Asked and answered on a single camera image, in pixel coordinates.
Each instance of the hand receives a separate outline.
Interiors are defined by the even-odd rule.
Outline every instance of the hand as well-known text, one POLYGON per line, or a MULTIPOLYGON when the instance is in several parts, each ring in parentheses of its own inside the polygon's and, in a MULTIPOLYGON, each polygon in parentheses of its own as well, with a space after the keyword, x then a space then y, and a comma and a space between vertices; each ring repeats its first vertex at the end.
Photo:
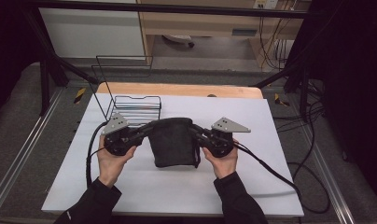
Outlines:
POLYGON ((202 151, 205 158, 212 163, 217 178, 221 179, 235 172, 238 161, 238 149, 236 147, 227 156, 221 158, 214 157, 206 147, 203 147, 202 151))
MULTIPOLYGON (((104 148, 105 136, 101 135, 99 139, 99 148, 104 148)), ((131 147, 127 151, 125 156, 115 156, 110 154, 106 149, 99 150, 97 152, 98 162, 99 162, 99 180, 110 189, 116 184, 119 175, 121 174, 122 168, 124 168, 125 163, 133 157, 136 147, 131 147)))

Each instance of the white cabinet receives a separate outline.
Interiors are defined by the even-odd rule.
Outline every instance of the white cabinet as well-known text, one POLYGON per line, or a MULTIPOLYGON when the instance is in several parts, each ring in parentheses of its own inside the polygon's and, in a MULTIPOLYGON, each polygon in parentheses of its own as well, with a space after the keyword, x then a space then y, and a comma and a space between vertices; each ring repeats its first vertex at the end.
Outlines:
MULTIPOLYGON (((136 3, 135 0, 96 1, 136 3)), ((40 13, 52 45, 61 57, 145 55, 137 12, 40 8, 40 13)))

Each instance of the white table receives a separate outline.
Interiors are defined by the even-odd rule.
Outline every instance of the white table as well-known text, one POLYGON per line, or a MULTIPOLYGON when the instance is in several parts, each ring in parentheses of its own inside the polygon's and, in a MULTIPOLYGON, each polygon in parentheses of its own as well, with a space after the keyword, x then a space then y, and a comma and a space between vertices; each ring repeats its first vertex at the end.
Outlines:
MULTIPOLYGON (((97 93, 107 107, 110 95, 97 93)), ((276 172, 291 180, 286 159, 272 122, 268 103, 263 99, 216 98, 162 95, 161 118, 187 117, 210 129, 222 117, 251 129, 235 133, 234 138, 247 146, 276 172)), ((86 189, 85 160, 95 128, 105 121, 92 96, 76 136, 49 191, 42 210, 60 214, 78 201, 86 189)), ((93 143, 93 151, 98 138, 93 143)), ((92 158, 92 179, 99 174, 96 157, 92 158)), ((301 217, 303 211, 293 188, 267 172, 249 155, 239 152, 237 172, 245 187, 268 217, 301 217)), ((212 165, 202 153, 198 169, 192 166, 157 168, 146 138, 124 167, 116 187, 122 196, 115 215, 138 216, 220 216, 221 201, 213 181, 212 165)))

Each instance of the black jacket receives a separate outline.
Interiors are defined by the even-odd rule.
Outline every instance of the black jacket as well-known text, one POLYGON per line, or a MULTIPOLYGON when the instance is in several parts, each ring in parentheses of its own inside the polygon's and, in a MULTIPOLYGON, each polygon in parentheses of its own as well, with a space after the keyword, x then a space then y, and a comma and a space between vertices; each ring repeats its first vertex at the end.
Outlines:
MULTIPOLYGON (((263 211, 246 192, 236 172, 222 179, 216 179, 214 184, 222 202, 227 224, 267 223, 263 211)), ((107 224, 120 196, 121 192, 116 187, 109 189, 96 179, 78 203, 63 212, 55 224, 107 224)))

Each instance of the black pouch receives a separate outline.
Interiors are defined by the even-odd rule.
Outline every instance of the black pouch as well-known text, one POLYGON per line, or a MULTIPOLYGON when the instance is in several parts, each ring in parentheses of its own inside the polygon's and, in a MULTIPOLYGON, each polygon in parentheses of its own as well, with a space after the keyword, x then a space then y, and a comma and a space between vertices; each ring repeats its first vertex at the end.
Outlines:
POLYGON ((171 118, 157 120, 148 136, 154 163, 157 167, 200 164, 200 147, 191 137, 192 119, 171 118))

